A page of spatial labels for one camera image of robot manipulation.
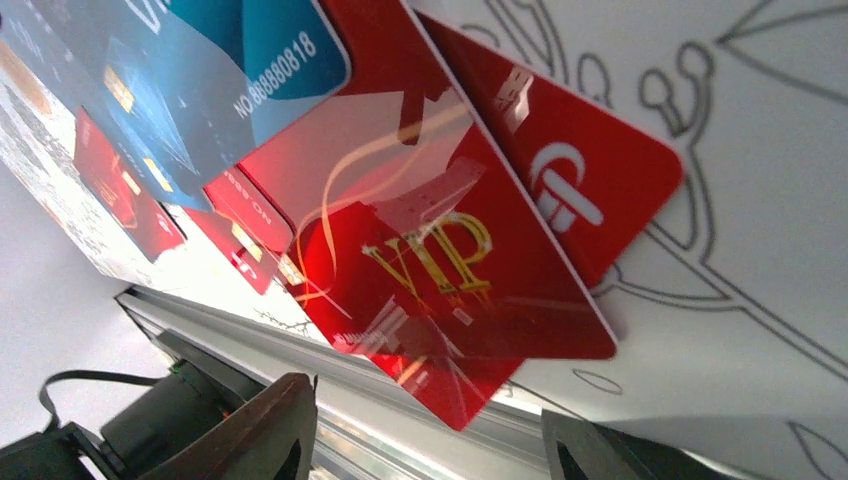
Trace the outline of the red VIP card gold text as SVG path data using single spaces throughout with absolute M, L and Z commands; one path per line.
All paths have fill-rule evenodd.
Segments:
M 241 162 L 339 350 L 600 359 L 611 328 L 402 1 L 326 1 L 349 82 Z

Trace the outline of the red VIP card front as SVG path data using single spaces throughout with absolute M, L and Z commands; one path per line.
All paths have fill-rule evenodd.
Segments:
M 445 425 L 461 431 L 524 363 L 522 359 L 418 358 L 370 355 L 368 359 Z

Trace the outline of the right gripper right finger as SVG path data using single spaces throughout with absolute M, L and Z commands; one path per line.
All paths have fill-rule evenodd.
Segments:
M 544 410 L 543 443 L 553 479 L 697 480 L 726 476 L 679 449 Z

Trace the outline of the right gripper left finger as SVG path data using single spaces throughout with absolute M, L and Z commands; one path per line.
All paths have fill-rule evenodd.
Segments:
M 144 479 L 307 479 L 317 405 L 312 379 L 287 373 Z

